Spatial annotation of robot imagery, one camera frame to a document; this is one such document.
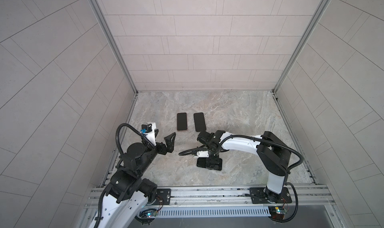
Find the black smartphone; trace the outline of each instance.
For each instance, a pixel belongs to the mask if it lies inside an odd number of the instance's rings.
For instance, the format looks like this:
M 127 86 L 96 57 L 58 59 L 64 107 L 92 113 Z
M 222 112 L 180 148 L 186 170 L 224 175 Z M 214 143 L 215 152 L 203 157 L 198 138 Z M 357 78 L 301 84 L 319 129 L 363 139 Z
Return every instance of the black smartphone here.
M 177 114 L 177 130 L 187 130 L 187 114 L 186 113 L 178 113 Z
M 195 130 L 197 132 L 207 130 L 207 127 L 205 126 L 205 119 L 204 119 L 203 112 L 193 114 L 193 118 L 195 120 Z

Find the stone-patterned tabletop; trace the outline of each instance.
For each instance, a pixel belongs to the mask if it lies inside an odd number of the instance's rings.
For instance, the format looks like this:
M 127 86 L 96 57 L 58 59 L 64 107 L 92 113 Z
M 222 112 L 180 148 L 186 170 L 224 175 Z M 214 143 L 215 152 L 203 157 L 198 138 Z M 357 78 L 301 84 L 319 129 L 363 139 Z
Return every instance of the stone-patterned tabletop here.
M 187 113 L 188 130 L 176 130 L 176 114 Z M 284 124 L 272 93 L 269 91 L 201 91 L 201 92 L 142 92 L 139 93 L 130 124 L 137 130 L 141 124 L 156 122 L 159 134 L 157 142 L 176 132 L 173 153 L 157 155 L 143 178 L 161 186 L 191 185 L 246 185 L 266 184 L 268 171 L 257 155 L 231 150 L 220 153 L 223 159 L 221 171 L 196 167 L 192 155 L 178 153 L 201 144 L 196 140 L 193 114 L 203 112 L 207 132 L 225 130 L 233 134 L 262 135 L 271 131 L 289 147 L 294 148 L 292 138 Z M 134 142 L 140 142 L 131 130 L 123 139 L 125 151 Z M 298 158 L 292 154 L 290 164 Z M 292 183 L 310 183 L 304 165 L 291 170 Z

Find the beige tile wall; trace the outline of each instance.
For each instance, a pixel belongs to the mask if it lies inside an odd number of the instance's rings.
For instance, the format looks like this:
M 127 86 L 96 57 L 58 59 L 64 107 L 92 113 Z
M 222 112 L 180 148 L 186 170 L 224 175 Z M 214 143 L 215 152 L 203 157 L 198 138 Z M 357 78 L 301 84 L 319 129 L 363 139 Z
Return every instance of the beige tile wall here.
M 266 90 L 320 0 L 98 0 L 140 91 Z
M 74 226 L 134 93 L 87 0 L 0 0 L 0 20 L 0 226 Z
M 331 0 L 279 101 L 348 227 L 384 227 L 384 0 Z

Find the metal corner post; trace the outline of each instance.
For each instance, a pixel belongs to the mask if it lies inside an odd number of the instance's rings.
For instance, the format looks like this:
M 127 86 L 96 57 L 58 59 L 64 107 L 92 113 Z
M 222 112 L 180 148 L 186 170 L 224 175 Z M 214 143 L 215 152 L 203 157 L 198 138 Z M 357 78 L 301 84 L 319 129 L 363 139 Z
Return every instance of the metal corner post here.
M 276 83 L 276 86 L 273 88 L 273 93 L 276 94 L 276 92 L 280 89 L 281 84 L 283 83 L 285 77 L 288 75 L 288 72 L 291 70 L 293 64 L 295 63 L 296 59 L 299 57 L 299 54 L 301 50 L 304 48 L 305 44 L 307 43 L 309 37 L 311 36 L 314 28 L 316 27 L 317 23 L 319 22 L 321 16 L 323 15 L 325 9 L 329 5 L 331 0 L 321 0 L 318 7 L 316 8 L 316 11 L 314 12 L 307 28 L 305 29 L 303 35 L 301 36 L 299 42 L 297 43 L 297 46 L 294 50 L 294 52 L 291 55 L 290 60 L 288 61 L 285 69 L 281 73 L 281 76 L 279 80 Z
M 103 13 L 101 12 L 101 9 L 99 7 L 99 4 L 97 3 L 97 0 L 88 0 L 89 4 L 91 5 L 91 8 L 93 10 L 93 13 L 95 14 L 96 16 L 96 19 L 98 20 L 100 26 L 101 26 L 101 29 L 103 31 L 103 33 L 105 34 L 106 38 L 107 38 L 107 41 L 108 43 L 111 45 L 111 49 L 112 49 L 112 52 L 113 54 L 115 55 L 120 67 L 122 68 L 122 71 L 125 75 L 125 77 L 128 79 L 128 82 L 129 84 L 131 85 L 135 95 L 137 95 L 137 89 L 136 89 L 136 86 L 132 80 L 132 77 L 129 75 L 129 72 L 128 72 L 128 69 L 127 69 L 127 66 L 119 52 L 119 49 L 116 45 L 116 42 L 113 38 L 113 35 L 108 27 L 108 24 L 104 18 L 104 15 Z

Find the marble surface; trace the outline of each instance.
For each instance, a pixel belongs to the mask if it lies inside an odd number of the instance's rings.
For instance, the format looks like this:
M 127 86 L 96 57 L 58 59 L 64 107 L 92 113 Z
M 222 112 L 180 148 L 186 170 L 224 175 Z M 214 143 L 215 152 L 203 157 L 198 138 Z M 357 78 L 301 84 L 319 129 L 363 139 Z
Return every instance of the marble surface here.
M 176 130 L 176 114 L 187 113 L 187 131 Z M 156 122 L 159 134 L 157 142 L 176 132 L 173 153 L 157 155 L 143 178 L 158 186 L 183 185 L 245 185 L 266 184 L 268 171 L 257 155 L 231 150 L 220 153 L 223 159 L 221 171 L 196 167 L 192 155 L 178 153 L 201 144 L 196 140 L 193 114 L 203 112 L 207 132 L 226 130 L 233 134 L 261 135 L 271 131 L 289 147 L 295 149 L 291 136 L 270 91 L 211 91 L 211 92 L 142 92 L 139 93 L 130 124 L 139 129 L 141 124 Z M 131 130 L 123 139 L 125 151 L 140 137 Z M 298 158 L 291 155 L 290 164 Z M 310 183 L 304 165 L 291 170 L 292 183 Z

